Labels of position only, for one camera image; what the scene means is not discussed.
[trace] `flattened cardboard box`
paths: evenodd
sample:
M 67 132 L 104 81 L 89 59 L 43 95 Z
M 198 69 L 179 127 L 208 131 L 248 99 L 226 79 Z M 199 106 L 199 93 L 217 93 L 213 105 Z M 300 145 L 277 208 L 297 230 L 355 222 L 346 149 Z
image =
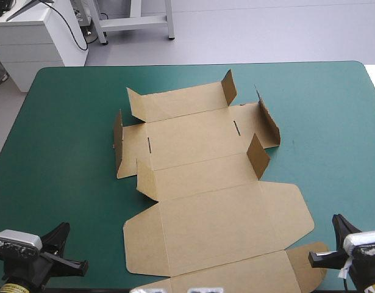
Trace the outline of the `flattened cardboard box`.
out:
M 221 82 L 128 94 L 133 115 L 146 123 L 123 127 L 117 115 L 117 177 L 137 174 L 137 189 L 158 201 L 124 225 L 128 270 L 171 277 L 170 292 L 206 278 L 217 283 L 205 286 L 236 292 L 240 277 L 216 276 L 276 262 L 273 274 L 291 277 L 292 289 L 314 289 L 324 271 L 309 269 L 318 273 L 302 275 L 305 282 L 296 273 L 305 259 L 293 263 L 284 252 L 313 230 L 299 189 L 258 181 L 270 160 L 263 148 L 280 142 L 259 94 L 257 103 L 229 107 L 236 96 L 230 71 Z

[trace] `cabinet drawer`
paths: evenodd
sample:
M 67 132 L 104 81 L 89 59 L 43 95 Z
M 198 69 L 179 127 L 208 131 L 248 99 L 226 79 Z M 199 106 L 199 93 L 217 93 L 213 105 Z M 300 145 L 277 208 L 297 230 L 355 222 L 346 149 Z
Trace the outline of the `cabinet drawer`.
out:
M 0 62 L 60 61 L 54 44 L 0 46 Z
M 0 45 L 51 44 L 45 25 L 0 26 Z
M 28 92 L 37 72 L 45 67 L 62 67 L 62 61 L 56 62 L 17 62 L 3 63 L 21 92 Z

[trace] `cardboard flap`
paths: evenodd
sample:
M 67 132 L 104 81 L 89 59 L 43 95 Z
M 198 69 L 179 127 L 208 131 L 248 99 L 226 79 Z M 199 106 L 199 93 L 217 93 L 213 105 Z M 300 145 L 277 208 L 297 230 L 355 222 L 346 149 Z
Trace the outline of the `cardboard flap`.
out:
M 254 168 L 256 177 L 260 179 L 268 166 L 270 157 L 260 144 L 256 134 L 254 134 L 251 144 L 249 145 L 247 156 Z
M 308 255 L 310 251 L 324 252 L 328 251 L 327 245 L 322 242 L 303 245 L 300 247 L 288 249 L 291 266 L 296 274 L 297 281 L 302 293 L 314 291 L 323 281 L 327 274 L 326 269 L 315 268 L 310 266 Z
M 138 289 L 164 288 L 167 293 L 186 293 L 190 288 L 204 287 L 224 288 L 225 293 L 301 292 L 284 251 L 173 277 Z
M 114 121 L 114 150 L 115 150 L 115 167 L 118 174 L 122 163 L 122 141 L 123 141 L 123 127 L 121 109 L 118 111 Z
M 155 173 L 142 161 L 137 161 L 137 190 L 158 201 Z
M 118 168 L 117 178 L 137 174 L 137 160 L 151 166 L 148 137 L 145 123 L 123 128 L 123 158 Z
M 232 77 L 231 70 L 228 70 L 225 77 L 221 81 L 221 85 L 223 86 L 226 103 L 229 106 L 231 102 L 235 99 L 235 97 L 237 96 L 236 86 L 234 83 L 234 79 Z
M 146 121 L 145 106 L 142 100 L 142 96 L 131 90 L 129 87 L 127 87 L 126 90 L 129 97 L 132 115 L 142 121 Z
M 133 116 L 145 122 L 155 122 L 226 108 L 237 93 L 229 70 L 221 82 L 148 95 L 127 88 L 127 94 Z
M 245 149 L 249 147 L 254 134 L 257 135 L 264 148 L 279 145 L 259 102 L 231 106 L 229 110 L 240 137 L 243 139 Z
M 123 230 L 126 268 L 130 273 L 170 275 L 158 204 L 126 221 Z
M 137 289 L 166 289 L 167 293 L 187 292 L 190 288 L 221 287 L 225 292 L 309 293 L 322 282 L 326 269 L 313 269 L 309 251 L 326 251 L 322 242 L 269 253 L 232 264 L 172 277 Z
M 270 127 L 271 129 L 271 132 L 273 133 L 273 136 L 276 140 L 276 143 L 277 145 L 280 145 L 280 133 L 279 133 L 279 128 L 277 126 L 277 124 L 275 123 L 275 121 L 273 120 L 273 118 L 271 117 L 270 113 L 268 112 L 268 109 L 263 101 L 263 98 L 260 96 L 260 93 L 258 92 L 258 90 L 256 90 L 256 94 L 258 95 L 259 97 L 259 106 L 262 110 L 262 113 L 266 119 L 266 122 L 268 124 L 268 126 Z
M 155 176 L 157 198 L 150 197 L 157 201 L 172 200 L 257 181 L 255 171 L 245 153 L 156 170 L 152 174 Z M 140 181 L 140 168 L 137 175 Z M 146 195 L 149 193 L 143 187 L 138 190 L 145 191 Z
M 258 181 L 258 184 L 282 249 L 314 229 L 315 223 L 296 185 L 264 181 Z

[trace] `table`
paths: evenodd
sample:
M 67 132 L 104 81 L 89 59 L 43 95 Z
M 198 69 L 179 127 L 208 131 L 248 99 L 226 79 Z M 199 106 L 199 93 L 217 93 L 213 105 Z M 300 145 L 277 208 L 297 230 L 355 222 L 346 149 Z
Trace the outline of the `table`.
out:
M 0 155 L 0 230 L 43 234 L 71 223 L 65 256 L 88 259 L 90 269 L 49 287 L 131 288 L 160 279 L 125 268 L 123 223 L 154 202 L 135 190 L 136 177 L 115 179 L 113 121 L 122 108 L 124 125 L 139 122 L 127 86 L 161 92 L 218 81 L 229 68 L 234 103 L 256 101 L 255 84 L 280 127 L 262 180 L 301 189 L 315 229 L 296 245 L 324 241 L 334 249 L 331 218 L 339 212 L 375 230 L 375 89 L 361 63 L 45 68 Z M 336 276 L 330 271 L 320 289 L 343 289 Z
M 44 67 L 83 66 L 88 51 L 80 50 L 62 18 L 44 4 L 6 22 L 26 0 L 16 0 L 12 10 L 0 17 L 0 62 L 21 92 L 27 92 L 37 71 Z M 53 4 L 67 20 L 81 47 L 85 40 L 70 0 Z

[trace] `white cabinet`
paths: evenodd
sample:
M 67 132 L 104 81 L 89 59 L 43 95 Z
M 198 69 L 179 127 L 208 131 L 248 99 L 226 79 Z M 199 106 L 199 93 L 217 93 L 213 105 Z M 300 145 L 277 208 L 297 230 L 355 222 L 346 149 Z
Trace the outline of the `white cabinet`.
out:
M 84 66 L 88 53 L 77 47 L 62 18 L 42 3 L 6 22 L 25 2 L 16 0 L 13 9 L 0 17 L 0 61 L 22 92 L 30 89 L 39 69 Z M 70 0 L 55 0 L 53 7 L 64 16 L 76 40 L 85 48 Z

